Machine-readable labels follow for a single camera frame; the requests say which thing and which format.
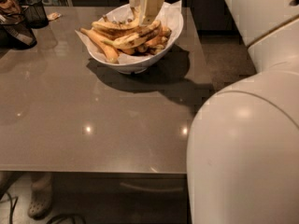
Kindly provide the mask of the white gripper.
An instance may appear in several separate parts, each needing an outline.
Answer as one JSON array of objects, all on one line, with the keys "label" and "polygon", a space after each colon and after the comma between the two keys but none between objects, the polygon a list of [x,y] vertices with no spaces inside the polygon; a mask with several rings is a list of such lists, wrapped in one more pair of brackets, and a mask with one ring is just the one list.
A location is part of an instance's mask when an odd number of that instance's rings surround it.
[{"label": "white gripper", "polygon": [[140,6],[139,24],[150,25],[158,16],[164,0],[129,0],[130,7]]}]

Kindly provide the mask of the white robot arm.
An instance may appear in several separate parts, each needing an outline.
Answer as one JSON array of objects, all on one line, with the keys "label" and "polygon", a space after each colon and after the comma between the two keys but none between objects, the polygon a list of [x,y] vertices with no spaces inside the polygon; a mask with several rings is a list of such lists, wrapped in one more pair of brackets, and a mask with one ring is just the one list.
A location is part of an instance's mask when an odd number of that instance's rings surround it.
[{"label": "white robot arm", "polygon": [[224,1],[257,73],[192,122],[192,224],[299,224],[298,0]]}]

